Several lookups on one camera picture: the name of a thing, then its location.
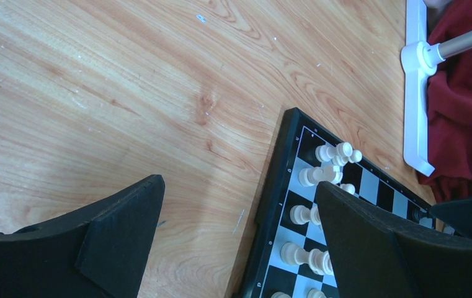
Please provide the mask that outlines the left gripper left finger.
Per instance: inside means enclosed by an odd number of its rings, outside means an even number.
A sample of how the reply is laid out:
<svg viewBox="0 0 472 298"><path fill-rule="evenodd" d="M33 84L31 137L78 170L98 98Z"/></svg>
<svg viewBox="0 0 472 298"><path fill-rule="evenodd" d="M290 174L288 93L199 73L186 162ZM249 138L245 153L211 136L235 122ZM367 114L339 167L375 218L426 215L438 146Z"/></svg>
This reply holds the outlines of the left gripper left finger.
<svg viewBox="0 0 472 298"><path fill-rule="evenodd" d="M165 182L148 176L109 197L0 232L0 297L136 297Z"/></svg>

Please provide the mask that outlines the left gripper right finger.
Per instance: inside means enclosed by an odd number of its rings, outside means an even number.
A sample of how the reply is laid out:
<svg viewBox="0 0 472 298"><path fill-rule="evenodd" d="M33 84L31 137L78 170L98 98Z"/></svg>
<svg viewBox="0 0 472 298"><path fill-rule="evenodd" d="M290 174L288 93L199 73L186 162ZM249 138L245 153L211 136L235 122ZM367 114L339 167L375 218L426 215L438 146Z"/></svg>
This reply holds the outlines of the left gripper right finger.
<svg viewBox="0 0 472 298"><path fill-rule="evenodd" d="M318 185L341 297L472 297L472 240Z"/></svg>

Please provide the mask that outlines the black white chess board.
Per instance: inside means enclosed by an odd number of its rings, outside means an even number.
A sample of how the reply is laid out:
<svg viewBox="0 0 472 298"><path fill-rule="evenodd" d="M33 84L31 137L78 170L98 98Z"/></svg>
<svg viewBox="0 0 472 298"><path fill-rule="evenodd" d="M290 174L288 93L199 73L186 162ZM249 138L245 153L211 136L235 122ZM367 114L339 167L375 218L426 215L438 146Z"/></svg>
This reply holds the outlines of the black white chess board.
<svg viewBox="0 0 472 298"><path fill-rule="evenodd" d="M305 169L325 167L317 147L333 147L337 136L298 108L285 111L256 213L257 230L240 288L235 297L272 297L282 292L306 297L313 289L338 297L334 276L319 275L307 264L290 265L280 252L290 242L306 251L325 251L327 241L315 213L316 187L300 183ZM363 158L343 169L342 187L355 197L427 228L436 221L429 204L394 178Z"/></svg>

